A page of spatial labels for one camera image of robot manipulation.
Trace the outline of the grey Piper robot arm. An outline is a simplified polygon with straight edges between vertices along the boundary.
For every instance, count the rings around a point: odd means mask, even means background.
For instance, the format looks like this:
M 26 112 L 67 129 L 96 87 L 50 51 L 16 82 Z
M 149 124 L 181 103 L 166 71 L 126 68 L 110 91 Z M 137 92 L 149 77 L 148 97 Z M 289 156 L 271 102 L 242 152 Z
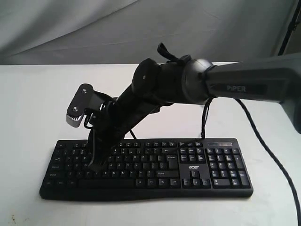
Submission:
M 215 66 L 189 55 L 176 58 L 163 44 L 158 53 L 166 63 L 142 61 L 124 92 L 91 118 L 91 170 L 99 171 L 111 148 L 146 116 L 172 104 L 204 105 L 217 97 L 276 102 L 301 130 L 300 54 Z

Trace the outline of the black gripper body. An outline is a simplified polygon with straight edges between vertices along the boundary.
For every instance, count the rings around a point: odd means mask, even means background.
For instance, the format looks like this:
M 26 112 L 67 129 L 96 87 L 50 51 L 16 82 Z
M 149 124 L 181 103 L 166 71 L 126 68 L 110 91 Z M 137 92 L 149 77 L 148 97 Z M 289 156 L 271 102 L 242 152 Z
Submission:
M 115 101 L 108 102 L 102 116 L 91 119 L 93 128 L 88 136 L 88 147 L 95 146 L 103 153 L 149 114 L 159 112 L 161 106 L 138 97 L 131 90 L 125 90 Z

